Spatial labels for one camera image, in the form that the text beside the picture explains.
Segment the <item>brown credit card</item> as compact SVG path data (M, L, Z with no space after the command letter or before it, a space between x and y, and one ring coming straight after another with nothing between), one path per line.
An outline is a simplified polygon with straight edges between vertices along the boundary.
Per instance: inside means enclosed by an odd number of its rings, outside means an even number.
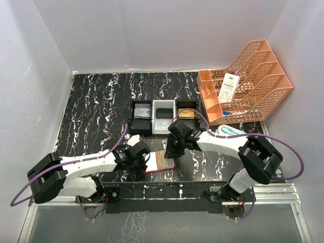
M158 170L170 169L174 166L173 160L164 158L165 151L156 152L156 165Z

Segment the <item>red leather card holder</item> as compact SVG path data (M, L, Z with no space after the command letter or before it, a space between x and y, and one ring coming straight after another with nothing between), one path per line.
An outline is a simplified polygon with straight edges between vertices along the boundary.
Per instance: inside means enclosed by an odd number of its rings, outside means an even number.
M157 173L177 168L174 158L165 158L166 150L154 151L145 156L146 169L145 174Z

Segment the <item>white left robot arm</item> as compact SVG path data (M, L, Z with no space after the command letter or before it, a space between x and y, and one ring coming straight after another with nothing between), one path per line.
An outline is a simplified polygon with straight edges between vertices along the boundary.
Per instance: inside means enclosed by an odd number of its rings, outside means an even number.
M105 151L76 157L49 153L27 173L33 200L43 204L57 196L79 196L101 202L106 191L97 173L143 171L150 152L145 142L135 140L132 145L115 145Z

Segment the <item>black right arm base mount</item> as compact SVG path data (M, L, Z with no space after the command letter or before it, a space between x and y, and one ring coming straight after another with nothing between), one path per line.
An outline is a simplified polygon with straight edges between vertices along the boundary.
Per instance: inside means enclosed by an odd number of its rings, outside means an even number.
M212 203L226 203L223 213L230 219L242 219L252 211L256 197L251 189L243 193L236 192L229 185L211 186L202 193L202 197Z

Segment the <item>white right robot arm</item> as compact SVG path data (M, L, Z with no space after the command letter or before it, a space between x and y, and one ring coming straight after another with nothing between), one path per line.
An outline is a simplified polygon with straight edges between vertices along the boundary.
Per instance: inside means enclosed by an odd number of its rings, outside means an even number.
M203 196L209 201L217 198L239 201L247 189L256 184L269 184L283 160L281 153L260 135L220 138L210 130L193 130L180 120L171 123L168 130L170 133L165 158L179 158L188 149L215 151L241 161L243 169L234 174L224 186L203 192Z

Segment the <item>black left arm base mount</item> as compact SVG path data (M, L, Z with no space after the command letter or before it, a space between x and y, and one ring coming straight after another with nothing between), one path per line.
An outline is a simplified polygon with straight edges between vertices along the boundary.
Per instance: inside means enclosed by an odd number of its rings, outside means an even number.
M120 202L120 189L118 187L105 187L99 177L91 176L82 178L86 182L87 188L75 197L75 201L80 205L84 215L94 222L99 215L103 215L109 203ZM92 215L88 212L90 206L86 204L101 204L102 209Z

